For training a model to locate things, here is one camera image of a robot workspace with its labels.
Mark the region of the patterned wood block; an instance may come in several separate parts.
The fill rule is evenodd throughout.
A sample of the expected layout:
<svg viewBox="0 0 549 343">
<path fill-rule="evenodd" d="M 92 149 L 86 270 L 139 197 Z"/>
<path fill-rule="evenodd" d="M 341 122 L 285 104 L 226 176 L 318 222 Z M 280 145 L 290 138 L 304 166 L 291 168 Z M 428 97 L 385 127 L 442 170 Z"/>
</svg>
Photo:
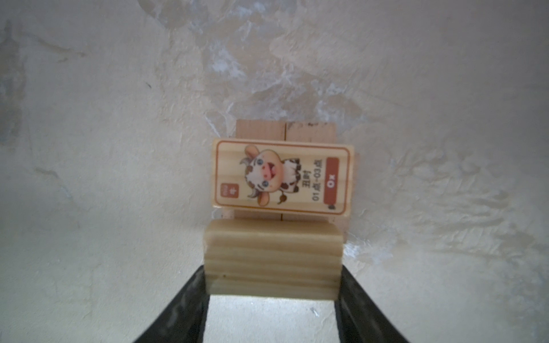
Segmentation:
<svg viewBox="0 0 549 343">
<path fill-rule="evenodd" d="M 234 210 L 347 217 L 355 150 L 349 145 L 216 139 L 212 204 Z"/>
</svg>

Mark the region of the light wood block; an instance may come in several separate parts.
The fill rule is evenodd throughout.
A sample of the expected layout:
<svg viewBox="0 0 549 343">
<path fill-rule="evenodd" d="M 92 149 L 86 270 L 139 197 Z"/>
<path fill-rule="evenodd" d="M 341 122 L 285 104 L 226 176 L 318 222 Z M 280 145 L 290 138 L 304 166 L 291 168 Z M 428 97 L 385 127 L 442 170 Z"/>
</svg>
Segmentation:
<svg viewBox="0 0 549 343">
<path fill-rule="evenodd" d="M 213 220 L 204 231 L 209 294 L 336 300 L 343 233 L 327 222 Z"/>
</svg>

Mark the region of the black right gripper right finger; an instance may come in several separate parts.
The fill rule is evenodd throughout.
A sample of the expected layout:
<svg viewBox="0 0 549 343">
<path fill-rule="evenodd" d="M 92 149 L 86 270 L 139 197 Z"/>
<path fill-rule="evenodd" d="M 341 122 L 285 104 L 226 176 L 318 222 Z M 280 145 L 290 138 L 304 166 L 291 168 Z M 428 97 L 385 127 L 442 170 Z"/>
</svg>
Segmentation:
<svg viewBox="0 0 549 343">
<path fill-rule="evenodd" d="M 335 316 L 341 342 L 401 342 L 408 340 L 382 313 L 347 267 L 342 268 Z"/>
</svg>

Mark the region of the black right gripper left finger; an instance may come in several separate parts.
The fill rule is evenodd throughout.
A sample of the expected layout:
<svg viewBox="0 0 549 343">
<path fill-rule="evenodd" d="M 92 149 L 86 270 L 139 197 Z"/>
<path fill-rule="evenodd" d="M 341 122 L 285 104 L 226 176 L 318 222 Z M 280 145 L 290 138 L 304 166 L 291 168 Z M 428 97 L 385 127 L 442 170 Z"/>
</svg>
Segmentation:
<svg viewBox="0 0 549 343">
<path fill-rule="evenodd" d="M 210 295 L 199 267 L 136 343 L 202 343 Z"/>
</svg>

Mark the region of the plain wood block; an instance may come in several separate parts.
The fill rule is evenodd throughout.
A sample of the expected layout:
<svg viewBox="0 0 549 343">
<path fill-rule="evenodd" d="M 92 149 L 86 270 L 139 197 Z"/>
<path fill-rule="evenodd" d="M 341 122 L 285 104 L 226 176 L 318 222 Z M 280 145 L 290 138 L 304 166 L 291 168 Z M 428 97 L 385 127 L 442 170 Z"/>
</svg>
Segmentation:
<svg viewBox="0 0 549 343">
<path fill-rule="evenodd" d="M 286 139 L 286 122 L 238 119 L 235 137 L 239 139 L 284 141 Z M 252 219 L 281 221 L 283 215 L 273 212 L 250 212 L 224 208 L 222 209 L 222 218 L 227 220 Z"/>
<path fill-rule="evenodd" d="M 312 143 L 337 143 L 337 126 L 334 123 L 308 123 L 308 122 L 288 122 L 286 125 L 286 141 L 292 142 L 312 142 Z M 297 222 L 328 222 L 336 223 L 334 217 L 317 216 L 310 214 L 282 214 L 282 221 Z"/>
</svg>

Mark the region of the engraved wood block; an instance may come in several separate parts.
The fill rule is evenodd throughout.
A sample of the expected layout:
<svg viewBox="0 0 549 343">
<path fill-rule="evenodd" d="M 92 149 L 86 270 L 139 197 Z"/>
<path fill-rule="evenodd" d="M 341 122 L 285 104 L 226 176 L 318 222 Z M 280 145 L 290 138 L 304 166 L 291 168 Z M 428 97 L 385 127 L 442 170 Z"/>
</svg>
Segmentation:
<svg viewBox="0 0 549 343">
<path fill-rule="evenodd" d="M 353 160 L 353 177 L 352 181 L 350 183 L 351 185 L 351 195 L 350 195 L 350 207 L 349 209 L 353 209 L 353 200 L 356 194 L 356 185 L 357 185 L 357 176 L 358 176 L 358 170 L 360 168 L 360 154 L 358 152 L 354 155 Z M 350 228 L 350 221 L 351 221 L 351 213 L 347 217 L 345 216 L 331 216 L 328 217 L 328 222 L 330 224 L 334 224 L 343 234 L 343 241 L 344 243 L 347 242 L 348 238 L 348 231 Z"/>
</svg>

